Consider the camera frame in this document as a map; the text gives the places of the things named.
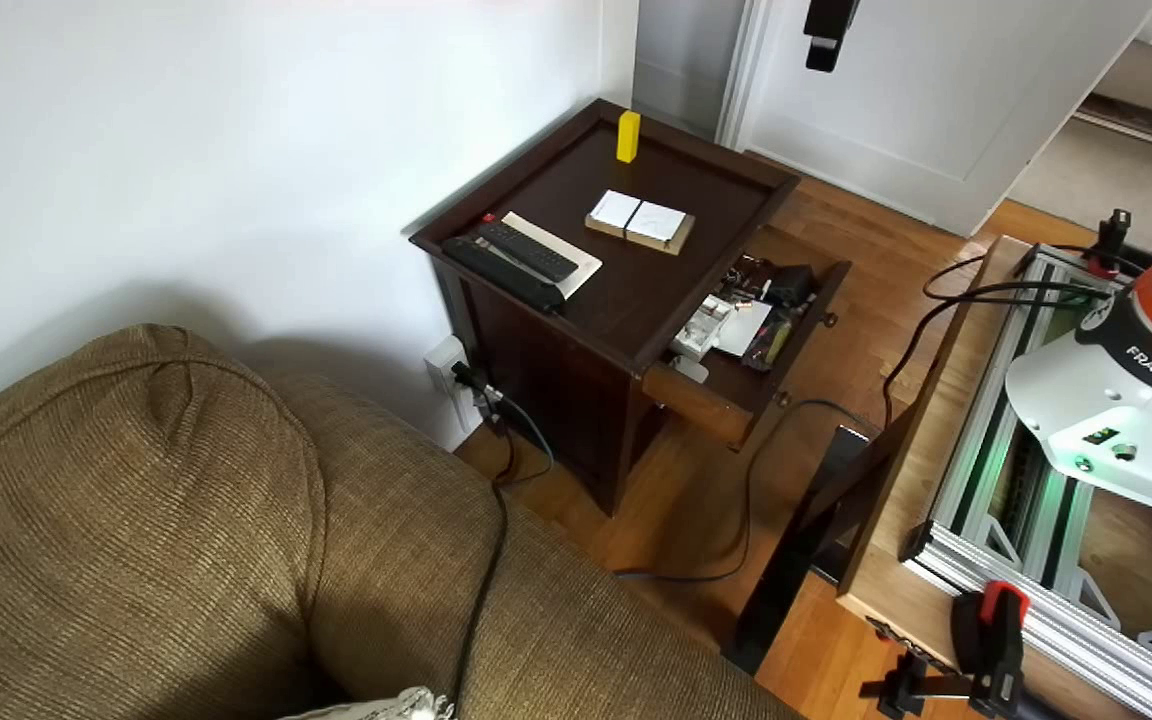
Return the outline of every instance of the hardwood floor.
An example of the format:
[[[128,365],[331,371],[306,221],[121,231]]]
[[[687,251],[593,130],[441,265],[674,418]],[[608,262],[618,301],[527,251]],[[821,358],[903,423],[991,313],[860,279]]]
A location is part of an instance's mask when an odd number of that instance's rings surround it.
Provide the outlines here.
[[[1047,244],[1093,239],[1093,231],[1020,204],[1006,204],[989,221],[983,235],[997,231]],[[960,235],[806,182],[754,251],[810,262],[817,267],[851,262],[851,272],[834,301],[836,325],[810,341],[784,380],[784,405],[762,419],[754,439],[729,454],[706,434],[670,419],[637,466],[618,515],[605,515],[564,467],[550,467],[535,447],[512,439],[517,467],[508,474],[520,480],[512,494],[608,572],[651,567],[718,578],[709,585],[623,578],[623,585],[681,612],[709,645],[729,642],[836,423],[869,435],[879,434],[879,380],[899,361],[915,322],[933,307],[924,279],[965,249]],[[947,315],[928,328],[897,380],[897,410],[922,394],[945,328]],[[512,454],[508,439],[478,434],[460,458],[483,477],[498,477]],[[748,524],[741,524],[743,490],[754,502]],[[876,715],[857,692],[864,679],[879,679],[897,657],[899,652],[876,642],[864,620],[834,603],[825,581],[810,581],[755,679],[806,715]],[[965,705],[936,705],[924,715],[967,711]]]

